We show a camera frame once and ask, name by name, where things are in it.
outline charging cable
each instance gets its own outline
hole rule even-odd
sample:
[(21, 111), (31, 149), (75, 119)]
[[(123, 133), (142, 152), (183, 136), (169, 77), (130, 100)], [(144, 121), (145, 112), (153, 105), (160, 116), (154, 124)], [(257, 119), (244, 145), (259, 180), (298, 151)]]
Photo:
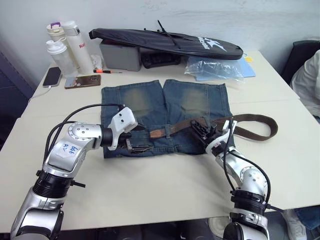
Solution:
[(51, 85), (48, 87), (48, 90), (45, 91), (44, 93), (41, 93), (41, 94), (38, 94), (38, 95), (35, 95), (35, 96), (31, 97), (31, 98), (28, 100), (28, 104), (30, 103), (31, 99), (34, 99), (34, 98), (40, 97), (40, 96), (42, 96), (42, 95), (45, 95), (47, 92), (50, 91), (50, 89), (51, 89)]

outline white sticker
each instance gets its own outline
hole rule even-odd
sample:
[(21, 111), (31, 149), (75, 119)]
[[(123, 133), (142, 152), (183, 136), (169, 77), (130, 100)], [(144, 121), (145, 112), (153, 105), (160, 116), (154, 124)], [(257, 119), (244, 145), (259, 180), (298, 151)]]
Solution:
[(80, 147), (78, 145), (65, 141), (57, 151), (56, 155), (63, 159), (74, 157), (79, 150), (80, 150)]

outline black chair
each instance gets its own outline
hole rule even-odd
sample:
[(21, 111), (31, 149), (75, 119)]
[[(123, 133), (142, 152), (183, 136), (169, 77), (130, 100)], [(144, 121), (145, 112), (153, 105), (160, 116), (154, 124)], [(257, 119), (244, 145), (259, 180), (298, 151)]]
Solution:
[(298, 69), (320, 49), (320, 41), (295, 41), (289, 58), (283, 68), (281, 77), (290, 85), (291, 79)]

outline brown belt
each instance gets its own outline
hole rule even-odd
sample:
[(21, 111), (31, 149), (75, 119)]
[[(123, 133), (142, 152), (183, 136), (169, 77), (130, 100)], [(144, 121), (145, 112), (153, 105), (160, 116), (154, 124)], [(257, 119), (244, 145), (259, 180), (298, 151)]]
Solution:
[[(222, 118), (218, 118), (215, 120), (210, 120), (210, 123), (216, 124), (217, 125), (216, 129), (218, 131), (222, 131), (223, 126), (225, 124), (225, 121), (229, 120), (230, 118), (231, 118), (231, 116), (222, 117)], [(200, 124), (207, 127), (206, 120), (203, 117), (190, 118), (190, 119), (187, 119), (184, 121), (180, 121), (180, 122), (176, 123), (175, 125), (172, 125), (169, 128), (170, 136), (183, 130), (183, 129), (189, 128), (191, 126), (190, 121), (192, 121), (192, 120), (196, 120)], [(278, 132), (278, 125), (277, 125), (276, 121), (273, 118), (268, 117), (268, 116), (258, 115), (258, 114), (239, 114), (239, 115), (234, 115), (233, 120), (238, 121), (238, 122), (256, 121), (256, 122), (264, 123), (270, 127), (270, 135), (269, 136), (261, 136), (259, 134), (252, 132), (252, 131), (249, 131), (249, 130), (244, 129), (239, 126), (236, 126), (234, 129), (234, 134), (242, 136), (247, 139), (252, 139), (252, 140), (256, 140), (256, 141), (265, 141), (265, 140), (272, 138)], [(156, 129), (156, 130), (153, 130), (150, 132), (150, 138), (152, 138), (152, 139), (158, 139), (158, 138), (162, 138), (164, 136), (166, 136), (166, 131), (164, 128), (163, 129)]]

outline plastic bag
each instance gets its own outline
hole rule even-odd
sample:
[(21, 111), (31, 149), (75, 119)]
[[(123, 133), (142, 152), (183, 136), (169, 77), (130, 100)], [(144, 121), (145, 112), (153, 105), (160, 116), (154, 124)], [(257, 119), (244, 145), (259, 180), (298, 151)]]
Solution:
[(191, 56), (184, 74), (190, 74), (197, 81), (235, 79), (243, 81), (242, 67), (238, 60), (222, 60)]

